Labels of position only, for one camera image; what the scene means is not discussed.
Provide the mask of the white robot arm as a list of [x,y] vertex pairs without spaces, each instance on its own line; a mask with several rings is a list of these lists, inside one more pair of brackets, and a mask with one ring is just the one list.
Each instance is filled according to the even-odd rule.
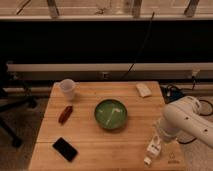
[[202,105],[193,96],[166,104],[155,128],[164,142],[171,142],[184,131],[213,149],[213,123],[199,116]]

